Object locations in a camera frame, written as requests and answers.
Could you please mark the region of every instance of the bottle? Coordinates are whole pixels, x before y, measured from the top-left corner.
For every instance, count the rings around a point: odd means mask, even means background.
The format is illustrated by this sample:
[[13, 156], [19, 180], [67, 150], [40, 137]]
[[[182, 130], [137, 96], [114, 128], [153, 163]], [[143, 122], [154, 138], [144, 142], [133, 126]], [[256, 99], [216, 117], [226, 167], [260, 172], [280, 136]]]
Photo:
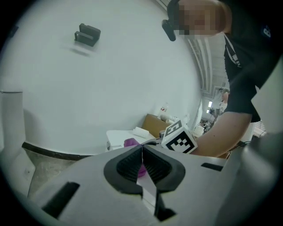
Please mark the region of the bottle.
[[168, 107], [169, 107], [169, 105], [168, 105], [167, 102], [161, 107], [160, 112], [158, 114], [158, 118], [159, 119], [160, 119], [160, 115], [166, 114], [166, 111], [168, 110]]

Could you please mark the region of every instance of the brown box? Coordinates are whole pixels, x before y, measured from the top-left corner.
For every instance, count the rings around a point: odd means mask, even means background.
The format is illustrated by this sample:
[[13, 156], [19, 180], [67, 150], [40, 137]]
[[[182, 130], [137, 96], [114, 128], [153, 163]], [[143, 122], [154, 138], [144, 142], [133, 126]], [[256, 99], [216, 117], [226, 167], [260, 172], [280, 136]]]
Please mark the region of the brown box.
[[148, 130], [154, 137], [159, 138], [159, 131], [165, 130], [170, 124], [157, 118], [155, 115], [147, 114], [142, 128]]

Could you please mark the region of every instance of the black baseboard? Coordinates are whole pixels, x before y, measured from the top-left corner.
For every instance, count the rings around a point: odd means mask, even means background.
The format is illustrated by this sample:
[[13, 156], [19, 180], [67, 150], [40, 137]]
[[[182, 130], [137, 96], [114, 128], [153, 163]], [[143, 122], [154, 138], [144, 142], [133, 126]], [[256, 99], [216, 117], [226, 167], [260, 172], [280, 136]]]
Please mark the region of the black baseboard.
[[40, 148], [37, 146], [34, 146], [32, 144], [24, 142], [22, 145], [22, 148], [25, 148], [27, 150], [30, 150], [32, 152], [35, 152], [37, 154], [42, 154], [48, 157], [52, 158], [59, 158], [59, 159], [64, 159], [64, 160], [72, 160], [72, 161], [78, 161], [83, 158], [92, 156], [92, 155], [78, 155], [78, 154], [65, 154], [65, 153], [60, 153], [60, 152], [55, 152], [55, 151], [50, 151], [44, 148]]

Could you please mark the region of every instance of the forearm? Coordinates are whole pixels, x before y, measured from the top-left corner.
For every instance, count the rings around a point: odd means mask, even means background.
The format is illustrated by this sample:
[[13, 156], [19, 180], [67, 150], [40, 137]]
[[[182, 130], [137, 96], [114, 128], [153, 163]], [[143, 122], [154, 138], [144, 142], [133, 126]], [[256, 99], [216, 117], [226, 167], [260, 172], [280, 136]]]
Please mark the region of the forearm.
[[198, 148], [191, 154], [218, 157], [234, 147], [245, 134], [252, 116], [226, 112], [219, 121], [197, 139]]

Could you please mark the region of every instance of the gray concrete floor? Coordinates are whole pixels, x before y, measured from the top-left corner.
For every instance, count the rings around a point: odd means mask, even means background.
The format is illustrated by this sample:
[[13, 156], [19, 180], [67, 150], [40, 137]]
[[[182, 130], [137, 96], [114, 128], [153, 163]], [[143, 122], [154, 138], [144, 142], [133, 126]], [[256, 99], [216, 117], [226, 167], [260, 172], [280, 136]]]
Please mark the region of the gray concrete floor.
[[32, 197], [43, 184], [56, 177], [60, 172], [76, 162], [48, 157], [29, 150], [26, 150], [26, 153], [35, 166], [35, 172], [28, 194], [29, 198]]

